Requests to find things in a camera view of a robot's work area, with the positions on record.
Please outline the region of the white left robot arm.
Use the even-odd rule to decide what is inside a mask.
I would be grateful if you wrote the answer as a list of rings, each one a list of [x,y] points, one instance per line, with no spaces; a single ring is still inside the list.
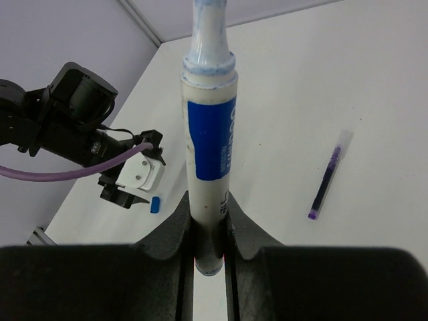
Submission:
[[[131,156],[161,157],[162,134],[155,130],[128,140],[108,136],[103,124],[114,110],[117,90],[94,72],[66,63],[45,88],[25,91],[1,81],[1,144],[14,144],[21,153],[35,156],[44,149],[82,167],[63,173],[20,173],[3,169],[1,175],[22,181],[68,181],[100,174],[101,198],[125,209],[145,203],[142,197],[117,185],[124,163]]]

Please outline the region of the white marker pen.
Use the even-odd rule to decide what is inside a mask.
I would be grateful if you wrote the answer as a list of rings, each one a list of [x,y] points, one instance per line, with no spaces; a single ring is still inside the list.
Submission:
[[[195,265],[214,276],[223,265],[221,225],[227,214],[238,73],[229,50],[226,1],[194,1],[193,33],[181,74]]]

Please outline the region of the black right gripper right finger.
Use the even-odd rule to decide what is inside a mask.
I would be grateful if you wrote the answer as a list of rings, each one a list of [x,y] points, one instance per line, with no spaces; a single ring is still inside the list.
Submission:
[[[286,246],[228,198],[230,320],[426,320],[427,273],[387,247]]]

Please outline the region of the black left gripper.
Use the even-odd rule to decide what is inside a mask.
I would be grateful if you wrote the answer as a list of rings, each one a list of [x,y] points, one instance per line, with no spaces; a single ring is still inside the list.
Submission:
[[[102,187],[100,198],[121,208],[130,209],[135,204],[150,203],[150,201],[147,199],[121,190],[114,182],[113,178],[105,174],[101,174],[100,178],[98,179],[98,184]]]

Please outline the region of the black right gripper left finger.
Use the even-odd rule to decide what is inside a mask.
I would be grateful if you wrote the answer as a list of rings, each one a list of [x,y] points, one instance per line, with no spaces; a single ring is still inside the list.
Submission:
[[[189,197],[130,245],[1,249],[2,320],[191,320]]]

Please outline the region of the small dark blue cap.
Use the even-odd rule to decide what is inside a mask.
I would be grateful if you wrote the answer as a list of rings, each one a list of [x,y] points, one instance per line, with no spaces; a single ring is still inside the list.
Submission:
[[[153,196],[150,202],[150,212],[158,213],[161,207],[161,198],[158,196]]]

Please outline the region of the clear pen cap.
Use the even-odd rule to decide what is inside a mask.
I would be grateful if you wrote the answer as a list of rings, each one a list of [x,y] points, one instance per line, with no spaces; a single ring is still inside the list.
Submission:
[[[335,148],[339,148],[339,157],[344,158],[346,155],[346,152],[348,150],[348,147],[350,145],[350,142],[352,140],[353,133],[349,130],[341,130],[338,140],[336,142]]]

